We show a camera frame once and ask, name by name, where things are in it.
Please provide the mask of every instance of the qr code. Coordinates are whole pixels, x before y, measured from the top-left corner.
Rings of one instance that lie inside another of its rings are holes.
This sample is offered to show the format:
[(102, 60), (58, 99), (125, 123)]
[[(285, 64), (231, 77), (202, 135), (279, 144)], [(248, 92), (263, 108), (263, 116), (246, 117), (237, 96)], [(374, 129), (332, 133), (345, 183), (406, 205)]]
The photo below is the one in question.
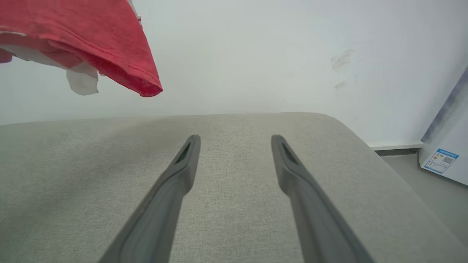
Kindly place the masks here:
[(452, 159), (452, 158), (449, 158), (449, 157), (445, 157), (444, 160), (443, 160), (443, 162), (446, 162), (446, 163), (448, 163), (448, 164), (451, 164), (452, 161), (453, 161), (453, 159)]

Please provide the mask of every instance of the garment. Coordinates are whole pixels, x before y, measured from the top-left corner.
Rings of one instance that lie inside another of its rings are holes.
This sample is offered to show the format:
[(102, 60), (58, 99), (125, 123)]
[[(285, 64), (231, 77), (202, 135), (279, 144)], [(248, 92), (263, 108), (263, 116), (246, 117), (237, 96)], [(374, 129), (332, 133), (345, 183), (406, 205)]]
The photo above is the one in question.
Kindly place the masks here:
[(71, 88), (75, 83), (73, 90), (82, 95), (97, 93), (97, 71), (143, 97), (162, 91), (139, 19), (126, 0), (3, 0), (0, 62), (13, 54), (66, 69)]

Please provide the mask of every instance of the pink object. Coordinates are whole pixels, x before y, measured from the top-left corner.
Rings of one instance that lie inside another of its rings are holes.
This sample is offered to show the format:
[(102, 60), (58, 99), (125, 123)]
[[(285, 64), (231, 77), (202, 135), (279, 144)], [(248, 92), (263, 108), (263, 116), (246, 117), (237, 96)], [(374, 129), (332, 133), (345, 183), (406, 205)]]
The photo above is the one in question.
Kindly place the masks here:
[[(72, 68), (87, 61), (152, 97), (162, 91), (148, 42), (127, 0), (2, 0), (0, 45), (19, 45)], [(11, 60), (0, 50), (0, 63)]]

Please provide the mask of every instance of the baseboard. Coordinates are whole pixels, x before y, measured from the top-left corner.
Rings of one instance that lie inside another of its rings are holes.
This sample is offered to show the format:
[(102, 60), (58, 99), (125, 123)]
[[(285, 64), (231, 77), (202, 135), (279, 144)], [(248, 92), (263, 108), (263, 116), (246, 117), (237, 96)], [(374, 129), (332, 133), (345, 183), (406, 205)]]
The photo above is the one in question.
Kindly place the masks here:
[(368, 144), (371, 149), (374, 151), (384, 151), (384, 150), (401, 150), (401, 149), (418, 149), (424, 146), (422, 141), (417, 141), (409, 144)]

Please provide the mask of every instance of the gray fabric surface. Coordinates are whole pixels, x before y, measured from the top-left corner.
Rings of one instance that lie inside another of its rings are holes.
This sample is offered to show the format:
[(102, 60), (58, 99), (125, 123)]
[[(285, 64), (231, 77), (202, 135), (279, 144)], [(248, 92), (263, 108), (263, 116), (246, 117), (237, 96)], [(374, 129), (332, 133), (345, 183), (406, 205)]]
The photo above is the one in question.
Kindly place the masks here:
[(270, 137), (283, 135), (377, 262), (467, 262), (412, 188), (339, 121), (282, 113), (0, 126), (0, 261), (97, 261), (191, 134), (171, 262), (302, 262)]

